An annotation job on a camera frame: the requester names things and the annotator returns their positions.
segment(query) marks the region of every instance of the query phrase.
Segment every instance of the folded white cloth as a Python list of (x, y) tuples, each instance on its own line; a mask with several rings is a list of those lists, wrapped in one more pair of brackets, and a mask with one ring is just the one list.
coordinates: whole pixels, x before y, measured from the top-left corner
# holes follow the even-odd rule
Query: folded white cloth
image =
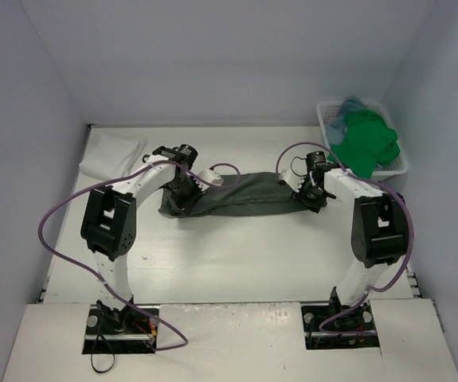
[(129, 175), (144, 146), (145, 141), (103, 134), (94, 150), (85, 155), (80, 171), (101, 181)]

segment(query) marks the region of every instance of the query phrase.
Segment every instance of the dark green fabric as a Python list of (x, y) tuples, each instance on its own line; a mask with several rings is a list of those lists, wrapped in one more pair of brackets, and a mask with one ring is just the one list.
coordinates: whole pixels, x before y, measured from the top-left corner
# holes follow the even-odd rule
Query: dark green fabric
[[(236, 175), (224, 175), (224, 185), (230, 185)], [(304, 205), (292, 200), (292, 190), (278, 185), (275, 173), (246, 173), (230, 189), (209, 189), (189, 216), (171, 200), (170, 191), (163, 190), (159, 212), (170, 217), (199, 216), (260, 216), (305, 211)]]
[(370, 179), (378, 163), (387, 166), (400, 154), (397, 132), (387, 127), (378, 113), (361, 110), (343, 119), (346, 137), (331, 149), (359, 177)]

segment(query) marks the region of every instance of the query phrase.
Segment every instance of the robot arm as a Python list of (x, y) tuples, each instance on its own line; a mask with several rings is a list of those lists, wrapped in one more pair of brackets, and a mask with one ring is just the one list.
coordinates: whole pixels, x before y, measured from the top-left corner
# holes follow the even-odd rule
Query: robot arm
[(354, 206), (350, 236), (354, 259), (331, 296), (340, 306), (352, 306), (405, 254), (409, 242), (405, 215), (391, 196), (327, 163), (324, 152), (310, 153), (305, 161), (305, 177), (290, 169), (280, 175), (280, 181), (292, 188), (294, 200), (313, 212), (319, 212), (328, 197)]
[[(94, 253), (98, 272), (127, 301), (133, 301), (127, 279), (127, 253), (136, 238), (136, 211), (154, 191), (169, 188), (173, 190), (176, 205), (188, 213), (206, 193), (208, 186), (199, 185), (177, 166), (160, 162), (177, 162), (191, 169), (197, 155), (197, 151), (188, 145), (174, 149), (159, 147), (151, 156), (144, 157), (145, 164), (136, 172), (151, 166), (149, 170), (129, 181), (94, 189), (89, 194), (80, 234)], [(220, 175), (212, 170), (203, 170), (199, 177), (221, 184)], [(129, 309), (103, 287), (97, 306), (124, 328)]]

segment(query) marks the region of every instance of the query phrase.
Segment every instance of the folded cloth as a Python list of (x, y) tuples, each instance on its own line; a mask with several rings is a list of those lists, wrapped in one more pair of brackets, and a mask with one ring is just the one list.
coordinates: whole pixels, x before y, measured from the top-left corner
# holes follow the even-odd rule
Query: folded cloth
[(344, 115), (361, 110), (366, 110), (366, 105), (356, 95), (349, 95), (344, 99), (338, 115), (330, 121), (326, 129), (326, 137), (330, 145), (339, 145), (346, 137), (347, 125), (343, 120)]
[(400, 154), (397, 132), (378, 113), (362, 110), (343, 118), (346, 137), (331, 149), (359, 177), (370, 179), (378, 163), (387, 166)]
[(103, 134), (94, 150), (79, 165), (80, 171), (101, 181), (129, 175), (144, 146), (145, 141)]

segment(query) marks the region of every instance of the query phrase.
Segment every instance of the blue cloth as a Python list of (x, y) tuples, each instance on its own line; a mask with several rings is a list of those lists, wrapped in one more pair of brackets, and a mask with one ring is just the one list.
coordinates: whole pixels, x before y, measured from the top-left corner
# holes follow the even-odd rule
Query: blue cloth
[(344, 99), (339, 114), (330, 121), (326, 129), (326, 137), (330, 146), (339, 145), (346, 137), (347, 125), (343, 121), (343, 116), (365, 109), (367, 109), (366, 105), (356, 95), (350, 95)]

